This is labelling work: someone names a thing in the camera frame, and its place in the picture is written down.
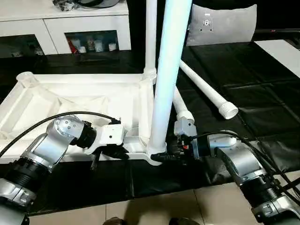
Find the black cable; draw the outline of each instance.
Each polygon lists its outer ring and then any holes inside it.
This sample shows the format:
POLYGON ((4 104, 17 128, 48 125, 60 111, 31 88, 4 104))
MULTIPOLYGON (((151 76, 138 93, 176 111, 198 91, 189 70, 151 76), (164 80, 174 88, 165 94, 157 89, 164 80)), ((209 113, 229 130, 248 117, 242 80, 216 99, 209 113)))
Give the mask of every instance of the black cable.
POLYGON ((55 118, 61 117, 61 116, 68 116, 68 115, 74 115, 74 114, 88 114, 88 115, 95 115, 95 116, 99 116, 99 117, 103 117, 109 120, 115 120, 118 121, 117 119, 101 114, 101 113, 97 113, 97 112, 85 112, 85 111, 75 111, 75 112, 64 112, 64 113, 60 113, 54 116, 50 116, 44 120, 41 120, 40 122, 36 123, 35 125, 31 126, 30 128, 28 128, 27 130, 25 130, 24 132, 22 132, 20 135, 18 135, 15 139, 13 139, 7 146, 5 146, 5 148, 0 152, 0 157, 2 157, 4 155, 5 152, 7 152, 7 150, 17 141, 19 141, 22 137, 24 137, 26 134, 28 134, 30 131, 32 131, 33 129, 37 128, 38 126, 40 126, 41 124, 49 121, 49 120, 53 120, 55 118))
MULTIPOLYGON (((240 139, 241 142, 243 142, 248 147, 250 147, 250 149, 252 150, 252 152, 256 156, 257 160, 262 164, 264 169, 267 169, 270 166, 272 166, 273 169, 275 170, 275 172, 277 172, 288 183, 289 187, 292 188, 295 191, 296 195, 300 196, 300 190, 297 189, 297 187, 288 179, 288 177, 283 172, 281 172, 281 170, 278 168, 278 166, 275 164, 275 162, 272 161, 268 156, 266 156, 265 154, 260 152, 249 141, 247 141, 245 138, 239 136, 238 134, 233 133, 233 132, 228 132, 228 131, 216 131, 216 132, 205 133, 203 135, 192 136, 192 137, 190 137, 190 140, 197 139, 197 138, 200 138, 200 137, 209 136, 209 135, 217 135, 217 134, 231 135, 231 136, 234 136, 234 137, 240 139)), ((277 184, 276 184, 276 186, 300 206, 300 201, 298 199, 296 199, 294 196, 292 196, 285 188, 283 188, 281 185, 277 185, 277 184)))

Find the shelf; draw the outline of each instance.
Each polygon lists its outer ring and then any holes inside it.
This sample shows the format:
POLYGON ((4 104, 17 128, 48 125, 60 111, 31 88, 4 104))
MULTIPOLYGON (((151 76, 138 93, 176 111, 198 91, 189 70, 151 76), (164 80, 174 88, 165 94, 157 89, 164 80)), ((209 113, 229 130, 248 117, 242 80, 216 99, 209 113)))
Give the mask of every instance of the shelf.
POLYGON ((120 0, 118 4, 109 8, 80 8, 68 12, 61 12, 53 5, 52 0, 2 0, 0 7, 0 22, 108 15, 128 15, 126 0, 120 0))

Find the white plastic tray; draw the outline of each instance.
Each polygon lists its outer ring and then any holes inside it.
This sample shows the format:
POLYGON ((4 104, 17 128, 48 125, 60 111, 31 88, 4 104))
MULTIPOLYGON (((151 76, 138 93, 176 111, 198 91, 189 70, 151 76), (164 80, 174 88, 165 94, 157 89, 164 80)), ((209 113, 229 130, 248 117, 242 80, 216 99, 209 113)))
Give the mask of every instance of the white plastic tray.
MULTIPOLYGON (((124 146, 131 159, 149 161, 144 146, 150 137, 153 110, 152 80, 142 74, 52 74, 24 72, 0 105, 0 149, 36 122, 69 111, 92 111, 121 119, 127 130, 124 146)), ((109 121, 92 115, 78 115, 93 125, 109 121)), ((48 123, 28 133, 13 145, 0 163, 8 163, 24 152, 48 123)), ((90 160, 81 148, 69 146, 62 161, 90 160)))

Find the gray pillow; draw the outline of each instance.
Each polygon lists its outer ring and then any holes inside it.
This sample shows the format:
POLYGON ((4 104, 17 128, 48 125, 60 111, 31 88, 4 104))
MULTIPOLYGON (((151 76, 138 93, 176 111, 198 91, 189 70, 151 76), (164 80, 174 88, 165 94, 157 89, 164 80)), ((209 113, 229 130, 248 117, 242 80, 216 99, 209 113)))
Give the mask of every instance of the gray pillow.
POLYGON ((257 5, 214 10, 193 4, 187 45, 211 45, 251 41, 256 27, 257 5))

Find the glass cabinet door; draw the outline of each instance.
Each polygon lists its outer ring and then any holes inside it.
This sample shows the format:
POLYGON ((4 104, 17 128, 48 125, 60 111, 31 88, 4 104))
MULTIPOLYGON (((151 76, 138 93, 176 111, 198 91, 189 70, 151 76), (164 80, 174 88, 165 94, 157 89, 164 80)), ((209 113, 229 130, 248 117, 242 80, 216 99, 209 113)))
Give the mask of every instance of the glass cabinet door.
POLYGON ((72 53, 112 52, 119 50, 116 30, 65 33, 72 53))
POLYGON ((0 22, 0 58, 57 54, 43 20, 0 22))
POLYGON ((44 55, 35 35, 0 37, 0 58, 44 55))
POLYGON ((128 15, 45 19, 58 54, 130 50, 128 15))

